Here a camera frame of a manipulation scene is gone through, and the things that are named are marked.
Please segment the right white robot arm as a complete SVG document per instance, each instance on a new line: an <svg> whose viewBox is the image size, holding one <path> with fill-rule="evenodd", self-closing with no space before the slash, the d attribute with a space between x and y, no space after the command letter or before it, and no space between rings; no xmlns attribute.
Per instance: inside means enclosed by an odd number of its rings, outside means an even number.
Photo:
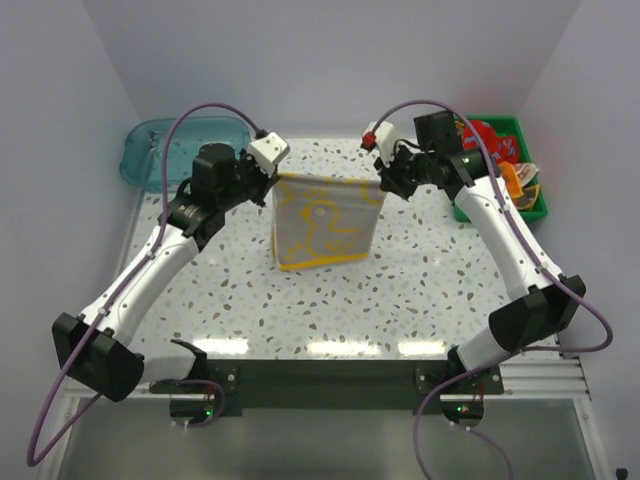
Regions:
<svg viewBox="0 0 640 480"><path fill-rule="evenodd" d="M411 152L387 121L372 123L362 139L377 149L374 166L381 188L407 200L420 185L445 192L476 227L506 286L509 301L492 312L488 325L448 353L445 379L468 392L481 380L480 367L501 362L565 330L586 286L566 276L540 248L514 205L495 162L479 146L469 147L447 111L414 120L418 150Z"/></svg>

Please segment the red patterned towel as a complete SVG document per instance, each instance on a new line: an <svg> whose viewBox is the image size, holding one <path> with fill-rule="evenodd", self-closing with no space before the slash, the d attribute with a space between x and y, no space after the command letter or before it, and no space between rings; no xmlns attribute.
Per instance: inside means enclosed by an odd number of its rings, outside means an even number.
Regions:
<svg viewBox="0 0 640 480"><path fill-rule="evenodd" d="M472 120L471 124L496 163L515 165L520 161L520 145L516 136L498 133L485 120ZM458 126L463 147L467 150L479 147L478 140L472 130L461 122L458 123Z"/></svg>

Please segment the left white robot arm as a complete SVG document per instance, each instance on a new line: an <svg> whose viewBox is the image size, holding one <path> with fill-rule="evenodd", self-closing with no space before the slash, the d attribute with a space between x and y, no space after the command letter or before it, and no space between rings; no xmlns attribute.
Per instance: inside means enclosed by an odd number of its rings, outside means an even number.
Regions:
<svg viewBox="0 0 640 480"><path fill-rule="evenodd" d="M142 383L173 380L185 392L208 379L204 354L194 347L153 368L129 345L150 307L172 279L224 227L225 215L250 201L264 206L278 180L278 165L289 145L273 135L235 152L206 144L161 214L147 244L102 296L80 314L61 314L53 323L63 373L103 397L119 402Z"/></svg>

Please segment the yellow grey patterned towel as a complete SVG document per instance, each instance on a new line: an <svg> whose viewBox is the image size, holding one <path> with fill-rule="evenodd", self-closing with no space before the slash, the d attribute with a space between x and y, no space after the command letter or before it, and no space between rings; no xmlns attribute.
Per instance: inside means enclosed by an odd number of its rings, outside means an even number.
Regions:
<svg viewBox="0 0 640 480"><path fill-rule="evenodd" d="M282 173L272 193L271 248L280 269L368 258L386 199L378 181Z"/></svg>

